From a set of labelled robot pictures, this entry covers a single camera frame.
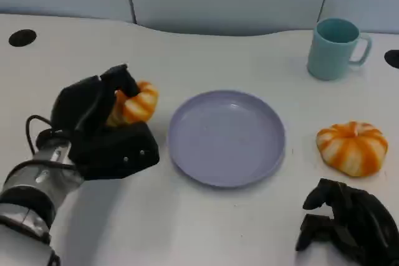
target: striped pumpkin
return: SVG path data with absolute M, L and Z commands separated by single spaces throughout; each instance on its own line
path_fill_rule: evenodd
M 327 165 L 353 177 L 379 171 L 388 150 L 380 130 L 356 121 L 319 131 L 316 143 Z
M 137 121 L 148 121 L 158 103 L 158 90 L 149 82 L 137 83 L 140 93 L 128 98 L 121 90 L 116 92 L 117 101 L 107 120 L 108 126 L 123 126 Z

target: table surface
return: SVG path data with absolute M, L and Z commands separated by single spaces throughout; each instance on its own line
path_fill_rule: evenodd
M 63 265 L 348 265 L 328 244 L 300 255 L 294 250 L 302 203 L 321 177 L 375 194 L 399 220 L 399 70 L 383 58 L 399 36 L 372 34 L 370 58 L 359 71 L 321 82 L 305 67 L 311 31 L 211 37 L 114 21 L 11 15 L 0 15 L 0 24 L 4 178 L 30 158 L 26 117 L 49 116 L 62 87 L 128 63 L 137 80 L 160 90 L 149 126 L 161 161 L 123 180 L 84 183 L 67 198 L 52 228 Z M 11 47 L 8 37 L 19 29 L 34 29 L 36 41 Z M 170 163 L 166 134 L 173 112 L 186 99 L 217 89 L 256 95 L 281 117 L 286 157 L 273 177 L 219 190 Z M 350 120 L 374 124 L 390 145 L 382 170 L 369 178 L 351 179 L 328 168 L 315 147 L 321 128 Z M 40 128 L 36 124 L 34 131 Z M 331 215 L 328 207 L 318 212 Z

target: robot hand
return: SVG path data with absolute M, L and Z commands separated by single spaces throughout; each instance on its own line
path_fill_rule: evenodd
M 37 147 L 57 137 L 55 131 L 61 138 L 68 136 L 68 157 L 85 181 L 122 179 L 157 164 L 158 145 L 144 121 L 120 127 L 106 125 L 117 90 L 128 97 L 140 93 L 126 65 L 64 88 L 52 109 L 53 129 L 39 135 Z
M 399 265 L 397 225 L 375 196 L 321 179 L 303 208 L 313 210 L 324 203 L 332 208 L 334 219 L 306 214 L 296 251 L 305 250 L 313 240 L 331 241 L 341 253 L 361 265 Z

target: mug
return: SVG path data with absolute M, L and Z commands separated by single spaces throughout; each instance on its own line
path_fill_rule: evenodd
M 367 41 L 366 50 L 359 60 L 352 61 L 350 57 L 359 39 Z M 341 78 L 350 65 L 363 65 L 371 48 L 371 38 L 360 33 L 355 24 L 337 18 L 320 21 L 313 31 L 307 70 L 321 80 Z

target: orange pumpkin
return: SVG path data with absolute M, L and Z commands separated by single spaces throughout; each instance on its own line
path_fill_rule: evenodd
M 327 165 L 353 177 L 379 171 L 388 150 L 380 130 L 356 121 L 319 131 L 316 143 Z
M 148 121 L 158 103 L 158 90 L 149 82 L 137 83 L 140 93 L 128 98 L 121 90 L 116 92 L 117 101 L 107 120 L 108 126 L 123 126 L 136 121 Z

